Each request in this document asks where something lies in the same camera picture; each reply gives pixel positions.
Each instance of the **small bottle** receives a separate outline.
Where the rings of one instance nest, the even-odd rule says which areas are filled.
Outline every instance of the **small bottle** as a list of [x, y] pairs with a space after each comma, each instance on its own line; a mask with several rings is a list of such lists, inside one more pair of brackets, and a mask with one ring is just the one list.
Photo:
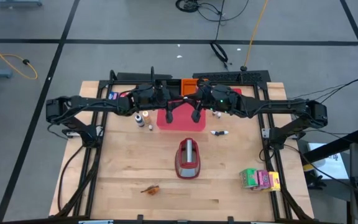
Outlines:
[[139, 127], [143, 127], [144, 126], [144, 121], [143, 121], [143, 118], [140, 116], [140, 115], [136, 115], [135, 116], [135, 121], [137, 123], [137, 125]]
[[143, 114], [144, 123], [150, 124], [152, 122], [152, 119], [149, 116], [149, 112], [143, 111], [142, 114]]

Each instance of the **colorful box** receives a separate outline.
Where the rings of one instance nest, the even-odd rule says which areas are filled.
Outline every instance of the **colorful box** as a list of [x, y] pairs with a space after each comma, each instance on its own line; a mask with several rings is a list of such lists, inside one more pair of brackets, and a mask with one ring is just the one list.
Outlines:
[[243, 188], [258, 186], [257, 170], [250, 168], [240, 172], [240, 179]]
[[258, 170], [257, 177], [259, 186], [252, 187], [252, 190], [263, 190], [270, 187], [269, 173], [267, 172], [267, 170]]
[[267, 189], [263, 189], [262, 191], [274, 191], [280, 190], [280, 178], [278, 178], [278, 172], [269, 172], [268, 173], [268, 180], [270, 183], [270, 187]]

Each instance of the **wooden table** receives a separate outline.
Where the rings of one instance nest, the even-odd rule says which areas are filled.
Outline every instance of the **wooden table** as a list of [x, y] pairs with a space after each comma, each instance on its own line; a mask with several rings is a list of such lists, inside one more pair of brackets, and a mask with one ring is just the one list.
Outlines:
[[[80, 95], [95, 97], [97, 86], [98, 82], [83, 82]], [[113, 91], [132, 88], [133, 85], [114, 85]], [[254, 96], [252, 87], [232, 88], [240, 88], [243, 95]], [[272, 100], [286, 98], [282, 83], [268, 83], [268, 92]], [[262, 141], [257, 116], [241, 119], [223, 114], [217, 119], [207, 111], [204, 131], [183, 132], [159, 130], [155, 124], [157, 111], [150, 111], [150, 115], [153, 131], [138, 127], [133, 116], [109, 113], [92, 219], [135, 220], [138, 214], [143, 214], [145, 220], [225, 221], [228, 216], [236, 221], [274, 220], [269, 193], [242, 189], [239, 179], [239, 172], [246, 168], [265, 168], [258, 157]], [[77, 117], [90, 124], [92, 112], [82, 112]], [[275, 114], [273, 118], [277, 127], [291, 121], [289, 114]], [[227, 130], [229, 134], [217, 137], [211, 130]], [[193, 180], [179, 179], [175, 173], [175, 153], [179, 142], [187, 137], [193, 138], [200, 149], [201, 172]], [[296, 147], [293, 140], [286, 144]], [[62, 167], [80, 145], [80, 138], [68, 140]], [[65, 172], [63, 205], [78, 186], [84, 152], [83, 149], [72, 160]], [[284, 148], [281, 157], [289, 192], [305, 213], [313, 217], [299, 154]], [[156, 195], [140, 192], [155, 184], [160, 186]], [[87, 195], [85, 190], [80, 213], [84, 213]], [[281, 194], [277, 195], [280, 216], [285, 217]], [[56, 213], [57, 189], [50, 209], [51, 215]]]

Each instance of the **orange object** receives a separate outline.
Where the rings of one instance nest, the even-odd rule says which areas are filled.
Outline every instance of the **orange object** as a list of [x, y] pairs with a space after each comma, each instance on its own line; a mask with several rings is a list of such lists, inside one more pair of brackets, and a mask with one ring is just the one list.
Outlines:
[[184, 96], [187, 94], [196, 93], [197, 80], [197, 78], [183, 78], [181, 80], [181, 95]]
[[160, 190], [160, 187], [158, 185], [156, 185], [156, 186], [152, 185], [152, 186], [148, 187], [146, 190], [141, 191], [141, 193], [147, 192], [149, 195], [155, 195], [159, 190]]

